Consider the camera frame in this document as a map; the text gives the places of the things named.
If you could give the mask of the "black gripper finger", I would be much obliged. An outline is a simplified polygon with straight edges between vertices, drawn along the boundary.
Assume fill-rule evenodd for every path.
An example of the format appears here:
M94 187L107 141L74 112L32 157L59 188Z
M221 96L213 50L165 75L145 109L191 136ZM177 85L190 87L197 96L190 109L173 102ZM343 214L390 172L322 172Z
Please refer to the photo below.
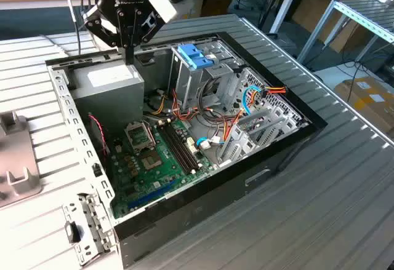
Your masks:
M152 37L164 25L164 20L155 10L136 10L134 13L134 22L132 25L129 46L129 64L134 63L134 50L140 44L145 44L152 39Z
M92 7L88 12L83 14L84 26L89 32L98 37L101 41L110 47L117 47L126 65L129 64L129 35L127 26L124 22L125 14L119 7L115 7L112 13L104 14L106 18L113 16L115 21L112 25L116 28L113 33L102 25L100 16L102 15L98 5Z

